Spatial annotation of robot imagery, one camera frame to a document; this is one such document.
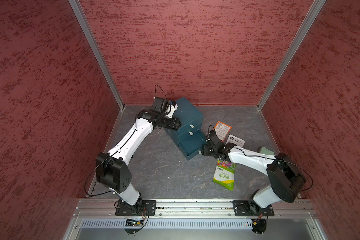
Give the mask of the orange seed bag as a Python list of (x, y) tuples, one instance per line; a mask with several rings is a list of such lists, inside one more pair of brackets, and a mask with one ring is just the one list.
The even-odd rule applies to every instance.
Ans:
[(231, 131), (232, 127), (226, 125), (220, 121), (214, 127), (217, 137), (222, 141), (225, 142), (229, 132)]

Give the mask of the teal drawer cabinet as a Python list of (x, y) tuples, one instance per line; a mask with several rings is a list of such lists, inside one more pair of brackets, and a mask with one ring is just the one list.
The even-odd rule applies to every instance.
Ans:
[(189, 137), (189, 132), (201, 131), (204, 115), (184, 97), (176, 100), (176, 104), (178, 109), (173, 117), (180, 119), (181, 127), (177, 131), (166, 130), (166, 133), (179, 148), (179, 142)]

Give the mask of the green seed bag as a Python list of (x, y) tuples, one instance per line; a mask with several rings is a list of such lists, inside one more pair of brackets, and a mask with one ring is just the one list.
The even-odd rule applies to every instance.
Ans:
[(230, 191), (233, 191), (236, 167), (237, 164), (235, 163), (217, 160), (217, 166), (214, 173), (213, 182), (225, 187)]

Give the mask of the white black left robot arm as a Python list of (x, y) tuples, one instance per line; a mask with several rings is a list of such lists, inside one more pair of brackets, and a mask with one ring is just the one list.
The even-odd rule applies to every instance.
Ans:
[(139, 208), (141, 194), (132, 185), (132, 173), (129, 163), (143, 140), (155, 127), (178, 130), (180, 119), (173, 115), (177, 110), (171, 107), (163, 114), (152, 110), (142, 110), (135, 117), (133, 126), (121, 141), (107, 153), (99, 153), (96, 158), (97, 182), (106, 186), (127, 205)]

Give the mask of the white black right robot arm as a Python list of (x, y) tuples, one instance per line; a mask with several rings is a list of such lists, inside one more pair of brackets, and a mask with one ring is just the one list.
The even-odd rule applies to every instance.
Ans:
[(236, 144), (224, 144), (213, 130), (205, 137), (202, 154), (249, 167), (269, 178), (270, 185), (256, 191), (248, 200), (253, 213), (279, 201), (294, 202), (306, 183), (304, 174), (291, 162), (289, 156), (282, 153), (276, 156), (265, 155)]

